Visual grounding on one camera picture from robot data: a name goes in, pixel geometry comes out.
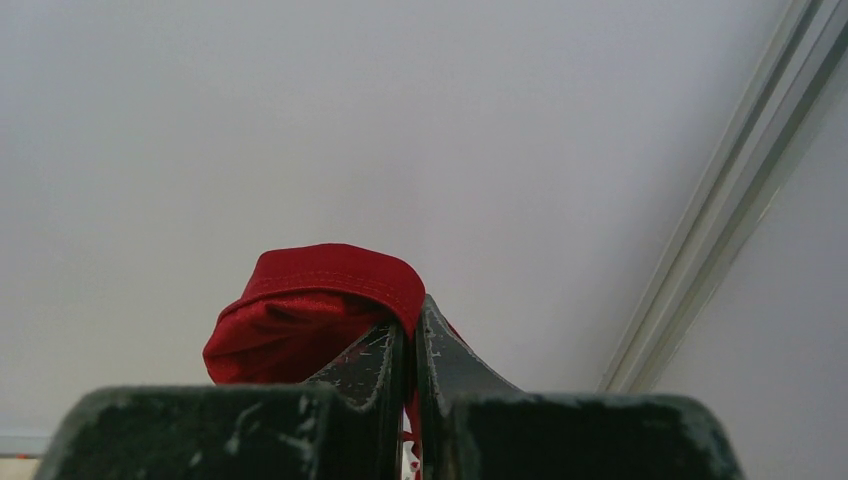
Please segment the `red satin bra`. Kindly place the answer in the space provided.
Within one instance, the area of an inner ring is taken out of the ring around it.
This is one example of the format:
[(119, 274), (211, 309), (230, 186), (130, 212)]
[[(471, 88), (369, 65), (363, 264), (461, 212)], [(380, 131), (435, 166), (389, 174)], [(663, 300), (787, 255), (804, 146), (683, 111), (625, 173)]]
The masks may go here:
[(370, 329), (398, 325), (406, 340), (401, 430), (421, 453), (415, 332), (430, 298), (407, 262), (340, 243), (261, 254), (241, 295), (219, 314), (203, 348), (211, 380), (225, 385), (296, 385)]

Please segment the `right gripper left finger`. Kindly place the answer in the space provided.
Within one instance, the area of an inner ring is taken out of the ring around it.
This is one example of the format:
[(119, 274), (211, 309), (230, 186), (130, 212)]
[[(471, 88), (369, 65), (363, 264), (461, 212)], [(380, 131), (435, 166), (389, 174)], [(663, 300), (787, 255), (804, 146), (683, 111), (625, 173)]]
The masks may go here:
[(396, 479), (406, 340), (385, 323), (296, 385), (93, 391), (39, 479)]

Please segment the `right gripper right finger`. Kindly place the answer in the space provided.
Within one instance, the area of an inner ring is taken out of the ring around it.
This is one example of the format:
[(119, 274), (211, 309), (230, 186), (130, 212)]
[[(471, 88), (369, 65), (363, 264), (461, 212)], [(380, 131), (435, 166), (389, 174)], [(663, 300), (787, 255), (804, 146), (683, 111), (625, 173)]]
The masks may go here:
[(718, 419), (665, 394), (531, 393), (489, 367), (432, 298), (415, 332), (425, 479), (741, 479)]

